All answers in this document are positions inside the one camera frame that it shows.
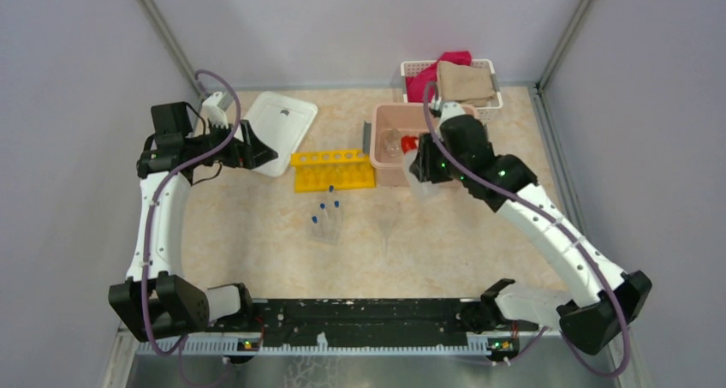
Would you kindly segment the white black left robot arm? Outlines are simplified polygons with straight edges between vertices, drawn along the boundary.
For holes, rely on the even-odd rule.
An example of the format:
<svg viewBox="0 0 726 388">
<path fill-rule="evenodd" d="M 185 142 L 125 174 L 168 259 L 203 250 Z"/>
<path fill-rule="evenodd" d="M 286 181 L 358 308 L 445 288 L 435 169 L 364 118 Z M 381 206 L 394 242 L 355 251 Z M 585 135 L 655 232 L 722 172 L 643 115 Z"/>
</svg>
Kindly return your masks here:
<svg viewBox="0 0 726 388">
<path fill-rule="evenodd" d="M 210 120 L 194 136 L 185 102 L 151 108 L 154 132 L 136 164 L 142 209 L 134 257 L 108 300 L 140 342 L 206 331 L 223 318 L 236 331 L 250 329 L 257 309 L 244 284 L 202 290 L 182 274 L 182 228 L 197 166 L 254 170 L 277 158 L 246 119 Z"/>
</svg>

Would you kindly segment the yellow test tube rack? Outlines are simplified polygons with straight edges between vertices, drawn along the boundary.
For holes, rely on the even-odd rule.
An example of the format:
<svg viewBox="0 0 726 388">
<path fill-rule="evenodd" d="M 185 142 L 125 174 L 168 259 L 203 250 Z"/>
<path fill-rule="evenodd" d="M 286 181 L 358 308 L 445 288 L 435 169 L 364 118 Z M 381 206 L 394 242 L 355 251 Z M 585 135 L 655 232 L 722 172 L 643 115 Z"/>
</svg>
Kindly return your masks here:
<svg viewBox="0 0 726 388">
<path fill-rule="evenodd" d="M 361 150 L 298 152 L 290 157 L 297 194 L 377 187 L 375 169 Z"/>
</svg>

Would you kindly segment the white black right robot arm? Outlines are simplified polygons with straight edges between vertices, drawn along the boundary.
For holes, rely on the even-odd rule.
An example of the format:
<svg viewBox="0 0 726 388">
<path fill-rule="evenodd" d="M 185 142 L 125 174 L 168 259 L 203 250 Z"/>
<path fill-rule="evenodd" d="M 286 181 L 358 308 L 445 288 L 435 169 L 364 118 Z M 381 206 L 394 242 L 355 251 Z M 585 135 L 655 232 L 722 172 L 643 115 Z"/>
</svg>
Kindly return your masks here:
<svg viewBox="0 0 726 388">
<path fill-rule="evenodd" d="M 518 228 L 568 287 L 545 290 L 501 279 L 482 294 L 475 331 L 525 320 L 558 330 L 582 353 L 596 355 L 638 317 L 652 289 L 650 278 L 625 272 L 599 252 L 520 158 L 494 152 L 478 120 L 452 117 L 433 133 L 403 136 L 401 146 L 412 189 L 427 193 L 437 184 L 460 182 Z"/>
</svg>

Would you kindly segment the blue capped small tubes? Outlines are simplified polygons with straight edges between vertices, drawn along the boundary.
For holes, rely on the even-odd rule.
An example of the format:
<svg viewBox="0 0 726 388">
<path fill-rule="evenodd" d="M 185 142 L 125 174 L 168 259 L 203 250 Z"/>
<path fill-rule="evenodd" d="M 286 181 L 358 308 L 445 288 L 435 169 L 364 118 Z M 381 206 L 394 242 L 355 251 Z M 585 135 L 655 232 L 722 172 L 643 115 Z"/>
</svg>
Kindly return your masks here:
<svg viewBox="0 0 726 388">
<path fill-rule="evenodd" d="M 319 201 L 311 220 L 316 226 L 337 224 L 342 220 L 341 202 L 338 199 L 334 185 L 330 185 L 324 190 L 324 196 Z"/>
</svg>

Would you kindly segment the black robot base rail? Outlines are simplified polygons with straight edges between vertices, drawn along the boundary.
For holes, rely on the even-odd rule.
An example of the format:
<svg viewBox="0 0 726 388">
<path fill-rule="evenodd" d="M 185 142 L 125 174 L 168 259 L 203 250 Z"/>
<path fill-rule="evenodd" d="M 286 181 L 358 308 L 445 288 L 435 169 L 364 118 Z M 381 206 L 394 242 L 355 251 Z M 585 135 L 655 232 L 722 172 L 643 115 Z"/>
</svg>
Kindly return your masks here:
<svg viewBox="0 0 726 388">
<path fill-rule="evenodd" d="M 488 319 L 478 299 L 257 299 L 251 313 L 218 319 L 209 332 L 259 333 L 265 348 L 463 347 L 468 336 L 536 331 L 527 321 Z"/>
</svg>

